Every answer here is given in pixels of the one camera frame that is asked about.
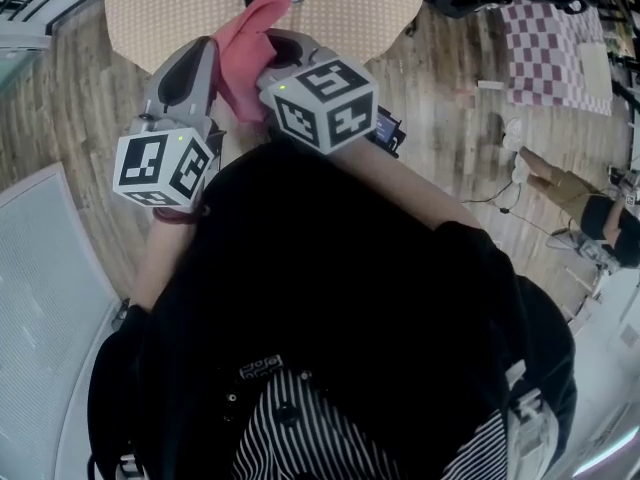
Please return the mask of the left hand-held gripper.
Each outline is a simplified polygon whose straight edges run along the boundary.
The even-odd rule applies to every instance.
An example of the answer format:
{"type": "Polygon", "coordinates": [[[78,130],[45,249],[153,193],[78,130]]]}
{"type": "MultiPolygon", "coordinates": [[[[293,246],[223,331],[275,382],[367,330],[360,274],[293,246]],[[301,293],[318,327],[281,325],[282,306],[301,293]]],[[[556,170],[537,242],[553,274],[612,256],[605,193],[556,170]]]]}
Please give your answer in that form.
{"type": "Polygon", "coordinates": [[[218,72],[218,47],[210,36],[183,45],[156,70],[145,90],[146,114],[118,139],[116,194],[147,208],[195,206],[220,165],[221,130],[204,116],[216,98],[218,72]]]}

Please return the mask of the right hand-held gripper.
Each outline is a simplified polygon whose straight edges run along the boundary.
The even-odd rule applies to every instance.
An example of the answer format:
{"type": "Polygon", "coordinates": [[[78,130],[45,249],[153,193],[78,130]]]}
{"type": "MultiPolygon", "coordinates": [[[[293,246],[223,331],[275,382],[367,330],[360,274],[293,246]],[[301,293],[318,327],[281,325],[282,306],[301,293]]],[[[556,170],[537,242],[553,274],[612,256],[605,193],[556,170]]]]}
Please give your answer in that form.
{"type": "Polygon", "coordinates": [[[279,132],[328,155],[376,128],[379,85],[357,60],[300,32],[267,38],[275,55],[256,86],[279,132]]]}

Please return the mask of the pink cloth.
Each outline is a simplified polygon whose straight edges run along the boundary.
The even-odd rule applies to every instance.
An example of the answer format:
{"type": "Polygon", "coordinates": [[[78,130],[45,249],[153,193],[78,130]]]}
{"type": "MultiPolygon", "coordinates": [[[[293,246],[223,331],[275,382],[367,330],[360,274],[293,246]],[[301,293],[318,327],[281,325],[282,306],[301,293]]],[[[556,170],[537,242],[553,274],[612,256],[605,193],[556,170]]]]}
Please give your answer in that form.
{"type": "Polygon", "coordinates": [[[254,0],[213,36],[220,58],[217,91],[236,119],[259,123],[266,115],[257,80],[276,51],[266,32],[287,12],[292,0],[254,0]]]}

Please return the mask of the person's left forearm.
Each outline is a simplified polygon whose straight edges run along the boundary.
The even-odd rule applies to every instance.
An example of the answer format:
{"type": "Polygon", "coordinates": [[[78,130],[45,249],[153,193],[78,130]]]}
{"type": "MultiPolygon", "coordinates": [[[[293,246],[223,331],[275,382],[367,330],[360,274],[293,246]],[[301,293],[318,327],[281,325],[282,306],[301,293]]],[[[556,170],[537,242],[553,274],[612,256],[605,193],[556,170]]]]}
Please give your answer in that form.
{"type": "Polygon", "coordinates": [[[172,278],[196,232],[196,215],[155,209],[130,302],[150,312],[172,278]]]}

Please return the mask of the grey shoulder bag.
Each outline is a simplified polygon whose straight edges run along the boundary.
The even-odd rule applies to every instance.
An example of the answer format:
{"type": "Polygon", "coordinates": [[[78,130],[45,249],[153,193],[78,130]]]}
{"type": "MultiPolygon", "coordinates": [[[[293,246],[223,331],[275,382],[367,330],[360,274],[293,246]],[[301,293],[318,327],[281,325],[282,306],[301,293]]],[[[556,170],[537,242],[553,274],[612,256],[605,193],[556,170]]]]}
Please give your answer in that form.
{"type": "Polygon", "coordinates": [[[559,424],[537,388],[507,410],[507,480],[541,480],[558,444],[559,424]]]}

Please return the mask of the person's right forearm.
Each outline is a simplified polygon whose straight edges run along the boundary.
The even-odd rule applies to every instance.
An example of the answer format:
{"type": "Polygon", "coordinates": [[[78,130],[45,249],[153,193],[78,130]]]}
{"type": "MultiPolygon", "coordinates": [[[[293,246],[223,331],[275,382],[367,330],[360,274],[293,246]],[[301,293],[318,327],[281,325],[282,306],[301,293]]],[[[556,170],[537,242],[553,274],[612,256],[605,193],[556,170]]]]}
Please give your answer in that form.
{"type": "Polygon", "coordinates": [[[481,228],[461,203],[366,138],[340,148],[331,161],[431,230],[448,222],[481,228]]]}

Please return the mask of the round table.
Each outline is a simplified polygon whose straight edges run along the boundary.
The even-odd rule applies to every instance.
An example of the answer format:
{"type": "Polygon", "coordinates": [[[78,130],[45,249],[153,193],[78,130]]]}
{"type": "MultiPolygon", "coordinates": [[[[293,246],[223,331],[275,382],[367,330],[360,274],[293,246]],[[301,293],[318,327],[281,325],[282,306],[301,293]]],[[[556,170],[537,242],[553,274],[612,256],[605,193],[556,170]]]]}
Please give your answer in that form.
{"type": "MultiPolygon", "coordinates": [[[[385,53],[423,0],[304,0],[277,22],[362,63],[385,53]]],[[[244,0],[105,0],[113,49],[154,72],[192,39],[211,35],[245,8],[244,0]]]]}

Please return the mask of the table with purple checked cloth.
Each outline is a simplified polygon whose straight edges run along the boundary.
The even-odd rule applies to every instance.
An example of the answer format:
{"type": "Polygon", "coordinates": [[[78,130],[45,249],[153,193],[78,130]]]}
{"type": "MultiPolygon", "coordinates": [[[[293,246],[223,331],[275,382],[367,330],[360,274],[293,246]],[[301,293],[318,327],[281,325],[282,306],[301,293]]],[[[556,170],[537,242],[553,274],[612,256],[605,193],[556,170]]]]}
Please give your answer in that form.
{"type": "Polygon", "coordinates": [[[595,9],[569,15],[549,4],[517,1],[502,8],[501,14],[509,58],[509,103],[612,113],[613,97],[601,100],[586,92],[579,53],[581,43],[604,43],[595,9]]]}

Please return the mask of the black display screen device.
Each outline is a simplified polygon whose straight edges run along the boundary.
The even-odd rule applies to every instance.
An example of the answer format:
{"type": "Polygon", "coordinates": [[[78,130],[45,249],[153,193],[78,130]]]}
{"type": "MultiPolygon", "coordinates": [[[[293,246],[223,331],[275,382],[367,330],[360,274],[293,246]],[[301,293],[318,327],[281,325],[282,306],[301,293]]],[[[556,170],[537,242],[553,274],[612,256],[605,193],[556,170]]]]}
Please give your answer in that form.
{"type": "Polygon", "coordinates": [[[401,123],[402,121],[395,119],[390,111],[379,106],[376,128],[369,132],[366,138],[395,159],[398,159],[398,148],[406,138],[406,133],[401,129],[401,123]]]}

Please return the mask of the person's black shirt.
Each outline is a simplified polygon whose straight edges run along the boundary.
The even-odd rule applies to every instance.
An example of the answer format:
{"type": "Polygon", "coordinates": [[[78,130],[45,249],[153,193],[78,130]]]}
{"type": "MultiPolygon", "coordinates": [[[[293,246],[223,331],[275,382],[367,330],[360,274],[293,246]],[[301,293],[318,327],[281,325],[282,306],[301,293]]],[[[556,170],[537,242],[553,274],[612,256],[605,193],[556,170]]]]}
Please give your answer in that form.
{"type": "Polygon", "coordinates": [[[548,470],[563,455],[574,338],[482,228],[431,230],[287,142],[224,168],[202,201],[153,309],[129,299],[97,354],[91,474],[234,480],[241,438],[280,370],[308,375],[409,477],[436,480],[494,412],[507,440],[507,410],[533,388],[559,424],[548,470]]]}

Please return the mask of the white frosted partition panel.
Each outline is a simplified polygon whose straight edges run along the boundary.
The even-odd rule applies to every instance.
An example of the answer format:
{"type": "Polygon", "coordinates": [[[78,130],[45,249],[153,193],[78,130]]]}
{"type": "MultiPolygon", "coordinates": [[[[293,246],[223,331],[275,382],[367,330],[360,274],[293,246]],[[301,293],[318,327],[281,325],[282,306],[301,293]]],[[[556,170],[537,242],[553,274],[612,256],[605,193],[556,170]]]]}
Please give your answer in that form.
{"type": "Polygon", "coordinates": [[[61,164],[0,193],[0,480],[87,480],[89,378],[119,305],[61,164]]]}

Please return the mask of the white flat board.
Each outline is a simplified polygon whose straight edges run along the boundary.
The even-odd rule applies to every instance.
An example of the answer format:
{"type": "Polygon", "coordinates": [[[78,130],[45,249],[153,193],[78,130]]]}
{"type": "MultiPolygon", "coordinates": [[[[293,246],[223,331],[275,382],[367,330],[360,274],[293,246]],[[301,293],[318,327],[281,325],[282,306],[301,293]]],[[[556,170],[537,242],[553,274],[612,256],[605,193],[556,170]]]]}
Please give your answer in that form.
{"type": "Polygon", "coordinates": [[[586,92],[601,100],[611,100],[613,90],[606,45],[581,43],[579,53],[586,92]]]}

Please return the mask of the person's striped garment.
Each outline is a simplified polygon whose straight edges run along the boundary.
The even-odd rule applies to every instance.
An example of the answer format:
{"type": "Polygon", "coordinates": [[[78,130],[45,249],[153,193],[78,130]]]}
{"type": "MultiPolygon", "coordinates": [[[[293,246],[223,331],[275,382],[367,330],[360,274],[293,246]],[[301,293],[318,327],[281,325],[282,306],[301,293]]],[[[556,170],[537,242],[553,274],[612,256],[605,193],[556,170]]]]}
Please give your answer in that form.
{"type": "MultiPolygon", "coordinates": [[[[280,370],[266,384],[231,469],[234,480],[427,480],[409,477],[378,444],[313,388],[280,370]]],[[[436,480],[508,480],[499,412],[477,427],[436,480]]]]}

